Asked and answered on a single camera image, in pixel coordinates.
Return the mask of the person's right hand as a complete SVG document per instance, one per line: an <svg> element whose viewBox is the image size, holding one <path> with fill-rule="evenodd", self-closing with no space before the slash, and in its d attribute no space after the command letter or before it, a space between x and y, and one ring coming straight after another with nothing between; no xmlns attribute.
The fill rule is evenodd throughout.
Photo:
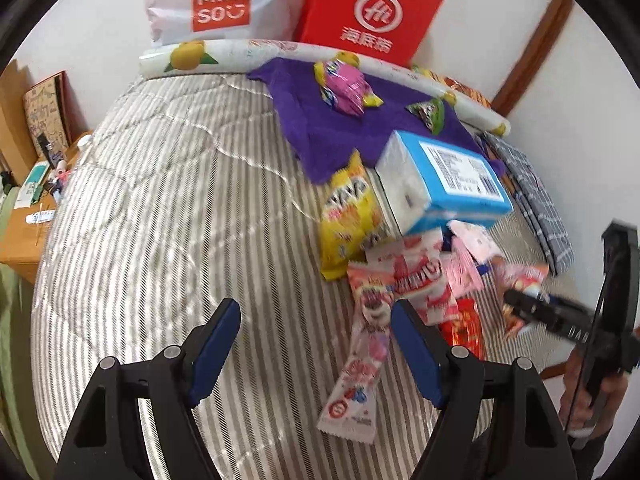
<svg viewBox="0 0 640 480"><path fill-rule="evenodd" d="M560 400L559 418L570 431L582 430L592 419L593 409L591 396L584 388L579 378L582 370L582 352L574 348L570 352L565 365L563 377L564 393ZM625 372L610 375L601 382L601 392L606 397L606 404L594 426L590 439L607 434L614 424L614 418L623 403L629 382L629 375Z"/></svg>

